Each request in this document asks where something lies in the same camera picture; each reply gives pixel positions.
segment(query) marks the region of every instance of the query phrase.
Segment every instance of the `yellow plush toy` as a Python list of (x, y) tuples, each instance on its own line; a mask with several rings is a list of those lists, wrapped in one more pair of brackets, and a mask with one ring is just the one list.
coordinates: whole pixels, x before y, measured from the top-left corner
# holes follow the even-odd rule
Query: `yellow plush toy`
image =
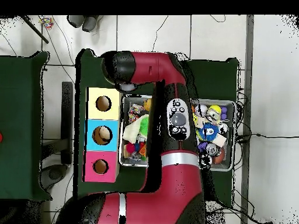
[(145, 100), (143, 104), (144, 109), (150, 111), (151, 103), (152, 103), (152, 99)]

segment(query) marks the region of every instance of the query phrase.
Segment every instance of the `green mat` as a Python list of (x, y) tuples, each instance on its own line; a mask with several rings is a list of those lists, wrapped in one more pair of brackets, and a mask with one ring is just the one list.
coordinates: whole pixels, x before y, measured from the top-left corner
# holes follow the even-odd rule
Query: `green mat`
[[(85, 122), (85, 99), (86, 87), (113, 88), (107, 82), (100, 69), (102, 59), (94, 57), (91, 50), (85, 50), (81, 56), (81, 78), (79, 78), (80, 102), (79, 102), (79, 125), (84, 126)], [(229, 59), (227, 62), (217, 61), (188, 61), (194, 75), (199, 98), (232, 100), (237, 97), (237, 70), (239, 62), (236, 58)], [(195, 98), (190, 84), (188, 90), (190, 97)], [(133, 93), (138, 95), (152, 95), (153, 85), (146, 84), (139, 87)], [(120, 173), (116, 182), (93, 183), (82, 181), (82, 164), (84, 150), (84, 128), (79, 128), (79, 158), (78, 158), (78, 194), (96, 193), (99, 191), (137, 191), (144, 182), (145, 169), (140, 167), (120, 166)], [(229, 172), (213, 172), (215, 191), (218, 199), (228, 206), (231, 205), (232, 170)]]
[(50, 200), (40, 186), (41, 69), (47, 52), (0, 56), (0, 199)]

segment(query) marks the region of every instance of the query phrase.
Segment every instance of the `chair leg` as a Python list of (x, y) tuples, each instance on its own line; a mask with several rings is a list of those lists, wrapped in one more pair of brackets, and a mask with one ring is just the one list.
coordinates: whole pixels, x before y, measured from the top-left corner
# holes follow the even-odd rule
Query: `chair leg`
[(41, 170), (40, 181), (45, 190), (48, 190), (54, 184), (61, 181), (66, 173), (68, 166), (65, 164), (55, 164), (49, 167), (45, 167)]

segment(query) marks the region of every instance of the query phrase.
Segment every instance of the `white toy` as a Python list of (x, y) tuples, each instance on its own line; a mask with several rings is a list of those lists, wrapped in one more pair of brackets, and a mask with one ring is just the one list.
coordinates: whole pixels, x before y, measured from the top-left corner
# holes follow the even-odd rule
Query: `white toy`
[(206, 105), (198, 104), (194, 109), (194, 113), (198, 117), (204, 117), (206, 115), (207, 110), (208, 107)]

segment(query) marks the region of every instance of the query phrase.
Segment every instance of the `fabric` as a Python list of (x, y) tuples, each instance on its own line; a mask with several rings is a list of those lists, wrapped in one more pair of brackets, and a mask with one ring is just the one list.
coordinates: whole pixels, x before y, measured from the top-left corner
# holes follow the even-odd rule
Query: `fabric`
[(136, 143), (137, 136), (139, 135), (141, 121), (148, 118), (148, 114), (141, 116), (132, 124), (127, 125), (124, 128), (123, 139), (129, 141), (130, 143)]

